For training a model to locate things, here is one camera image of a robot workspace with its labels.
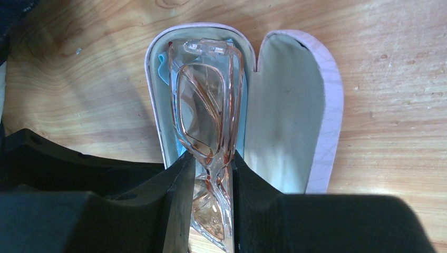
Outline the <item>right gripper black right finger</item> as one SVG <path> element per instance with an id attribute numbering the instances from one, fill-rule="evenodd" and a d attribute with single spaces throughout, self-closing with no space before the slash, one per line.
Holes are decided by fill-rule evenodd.
<path id="1" fill-rule="evenodd" d="M 232 160 L 236 252 L 434 252 L 400 198 L 284 194 Z"/>

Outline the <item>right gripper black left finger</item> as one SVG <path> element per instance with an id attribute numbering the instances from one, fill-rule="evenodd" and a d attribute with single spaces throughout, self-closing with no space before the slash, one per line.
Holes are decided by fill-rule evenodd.
<path id="1" fill-rule="evenodd" d="M 1 252 L 187 252 L 195 167 L 168 169 L 109 200 L 91 191 L 1 194 Z"/>

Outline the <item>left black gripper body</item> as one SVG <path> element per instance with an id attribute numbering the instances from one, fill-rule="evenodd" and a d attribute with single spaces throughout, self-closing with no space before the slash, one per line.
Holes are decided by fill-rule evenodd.
<path id="1" fill-rule="evenodd" d="M 83 154 L 30 129 L 6 135 L 1 127 L 2 192 L 25 185 L 41 191 L 92 191 L 100 196 L 118 196 L 163 170 L 161 163 Z"/>

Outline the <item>pink glasses case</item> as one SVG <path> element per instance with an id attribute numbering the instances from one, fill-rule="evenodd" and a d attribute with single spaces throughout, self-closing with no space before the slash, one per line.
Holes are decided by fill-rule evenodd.
<path id="1" fill-rule="evenodd" d="M 144 68 L 163 163 L 179 157 L 167 79 L 170 40 L 232 39 L 245 58 L 237 150 L 248 166 L 283 193 L 327 191 L 342 127 L 344 94 L 341 75 L 329 50 L 298 30 L 274 30 L 256 52 L 237 29 L 219 23 L 173 26 L 157 35 Z"/>

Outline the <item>orange sunglasses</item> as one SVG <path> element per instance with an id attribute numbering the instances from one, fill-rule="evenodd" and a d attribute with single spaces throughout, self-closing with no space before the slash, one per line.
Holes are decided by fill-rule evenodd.
<path id="1" fill-rule="evenodd" d="M 234 252 L 232 175 L 244 79 L 244 58 L 232 43 L 174 40 L 168 49 L 176 136 L 200 165 L 191 225 L 224 252 Z"/>

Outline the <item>light blue cleaning cloth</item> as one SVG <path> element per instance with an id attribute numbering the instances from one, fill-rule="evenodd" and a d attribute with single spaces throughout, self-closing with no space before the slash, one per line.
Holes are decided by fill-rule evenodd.
<path id="1" fill-rule="evenodd" d="M 158 75 L 159 78 L 166 84 L 170 85 L 169 78 L 169 58 L 168 51 L 164 51 L 158 55 L 160 66 L 158 67 Z M 218 69 L 225 70 L 228 67 L 228 64 L 225 61 L 223 56 L 198 56 L 194 60 L 181 60 L 177 62 L 173 67 L 175 71 L 178 71 L 181 66 L 186 63 L 207 63 L 211 65 L 216 65 Z M 244 145 L 245 145 L 245 128 L 246 128 L 246 114 L 247 114 L 247 101 L 248 101 L 248 85 L 247 79 L 245 75 L 245 71 L 242 69 L 242 65 L 238 64 L 234 61 L 234 73 L 242 73 L 242 84 L 241 84 L 241 105 L 240 105 L 240 119 L 238 123 L 238 134 L 235 148 L 240 153 L 241 156 L 244 156 Z M 180 140 L 176 138 L 174 144 L 168 144 L 168 148 L 175 148 L 177 155 L 175 158 L 179 158 L 184 152 L 186 152 L 185 147 L 181 144 Z"/>

